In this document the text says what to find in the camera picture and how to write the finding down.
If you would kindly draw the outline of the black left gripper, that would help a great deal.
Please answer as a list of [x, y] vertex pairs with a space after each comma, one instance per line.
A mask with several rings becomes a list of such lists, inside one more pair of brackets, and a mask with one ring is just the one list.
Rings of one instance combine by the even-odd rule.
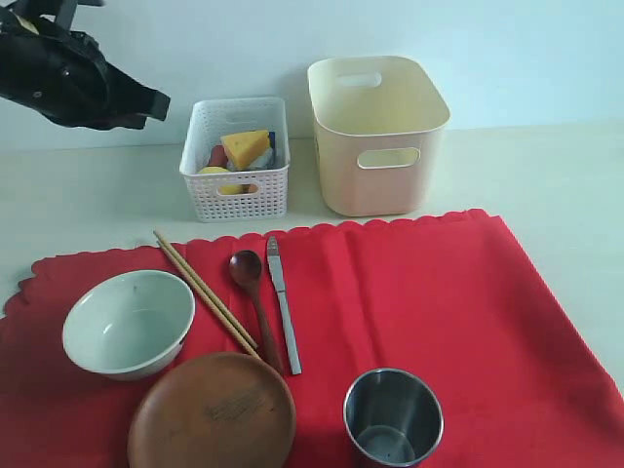
[[164, 122], [171, 99], [140, 86], [134, 110], [114, 95], [134, 86], [110, 65], [89, 34], [71, 28], [74, 9], [1, 11], [1, 97], [66, 128], [142, 130]]

